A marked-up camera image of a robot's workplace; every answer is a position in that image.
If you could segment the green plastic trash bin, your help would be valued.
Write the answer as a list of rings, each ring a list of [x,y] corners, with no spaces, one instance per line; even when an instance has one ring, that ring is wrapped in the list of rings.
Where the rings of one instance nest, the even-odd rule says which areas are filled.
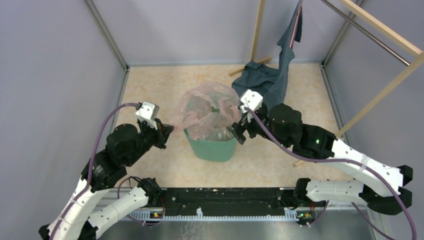
[[[183,132],[194,155],[211,162],[226,162],[235,152],[236,138],[227,129],[240,120],[240,112],[228,109],[197,108],[183,118]]]

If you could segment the pink translucent trash bag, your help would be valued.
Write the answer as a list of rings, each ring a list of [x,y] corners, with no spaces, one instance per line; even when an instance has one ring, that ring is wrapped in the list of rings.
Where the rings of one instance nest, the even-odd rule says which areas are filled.
[[[176,132],[185,130],[193,140],[226,142],[234,138],[229,127],[241,119],[240,97],[216,81],[206,81],[185,92],[170,114]]]

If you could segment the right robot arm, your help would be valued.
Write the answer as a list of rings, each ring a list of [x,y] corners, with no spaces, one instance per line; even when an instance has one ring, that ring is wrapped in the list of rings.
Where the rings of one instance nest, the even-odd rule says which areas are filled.
[[[412,192],[406,185],[413,179],[407,165],[393,167],[361,153],[332,132],[305,124],[299,111],[286,104],[271,109],[262,105],[257,110],[242,108],[239,122],[229,131],[239,143],[261,136],[277,144],[293,157],[305,162],[332,167],[350,176],[347,181],[323,181],[300,178],[293,200],[299,206],[310,202],[338,201],[365,205],[384,215],[397,215],[412,205]]]

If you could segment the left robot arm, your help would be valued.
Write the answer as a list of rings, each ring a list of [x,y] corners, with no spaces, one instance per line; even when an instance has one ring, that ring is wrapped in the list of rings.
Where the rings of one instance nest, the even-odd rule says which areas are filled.
[[[97,240],[110,227],[137,208],[154,207],[160,202],[161,188],[155,178],[139,179],[130,192],[95,211],[99,201],[131,167],[152,147],[165,149],[174,130],[156,118],[157,128],[138,121],[141,130],[132,124],[121,124],[107,136],[105,148],[96,153],[93,164],[88,163],[81,173],[77,187],[58,218],[40,227],[43,240]]]

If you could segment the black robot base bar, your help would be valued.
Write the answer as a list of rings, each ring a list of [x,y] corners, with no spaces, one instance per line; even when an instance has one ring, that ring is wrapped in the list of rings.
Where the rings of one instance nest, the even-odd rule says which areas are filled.
[[[146,208],[163,210],[166,217],[194,216],[198,209],[206,217],[265,217],[283,216],[289,210],[298,208],[310,210],[324,206],[324,201],[313,203],[306,197],[295,195],[293,188],[170,187],[162,189]]]

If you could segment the dark blue-grey cloth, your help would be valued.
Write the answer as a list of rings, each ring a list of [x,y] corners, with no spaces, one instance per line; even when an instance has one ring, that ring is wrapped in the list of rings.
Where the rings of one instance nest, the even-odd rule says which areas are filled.
[[[248,62],[241,76],[231,84],[239,96],[246,90],[257,92],[263,97],[263,103],[268,110],[284,102],[289,82],[289,64],[295,58],[293,43],[300,42],[302,38],[302,3],[301,0],[298,1],[290,24],[277,42],[281,48],[278,68],[254,61]]]

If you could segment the metal rod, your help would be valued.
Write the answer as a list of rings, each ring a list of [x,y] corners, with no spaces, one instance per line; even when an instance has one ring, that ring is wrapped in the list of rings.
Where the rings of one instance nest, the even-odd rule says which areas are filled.
[[[364,27],[362,27],[360,24],[358,24],[356,21],[354,21],[351,17],[349,17],[343,11],[341,11],[339,8],[337,8],[332,3],[330,3],[328,0],[322,0],[321,2],[323,2],[327,7],[329,7],[331,10],[333,10],[335,13],[337,13],[340,17],[342,17],[348,24],[352,25],[354,28],[359,30],[363,35],[365,35],[367,38],[372,40],[380,48],[382,48],[387,53],[392,55],[395,59],[397,59],[398,61],[403,63],[405,66],[410,65],[410,63],[406,59],[401,57],[397,52],[395,52],[390,47],[388,47],[385,43],[383,43],[381,40],[379,40],[376,36],[374,36],[372,33],[370,33],[368,30],[366,30]]]

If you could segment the wooden drying rack frame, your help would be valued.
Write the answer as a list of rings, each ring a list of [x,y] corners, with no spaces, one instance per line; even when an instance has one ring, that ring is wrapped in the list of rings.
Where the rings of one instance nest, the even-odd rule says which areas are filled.
[[[295,0],[265,4],[259,50],[278,56],[276,43],[290,22]],[[421,0],[366,0],[363,9],[422,49],[424,3]],[[319,0],[303,2],[300,43],[288,75],[284,102],[304,120],[335,132],[335,112],[324,79],[300,73],[303,62],[324,60],[343,25],[343,19]],[[332,54],[326,72],[336,95],[336,114],[348,122],[405,68],[364,34],[349,27]],[[419,67],[348,130],[357,150],[392,166],[424,166],[424,69]]]

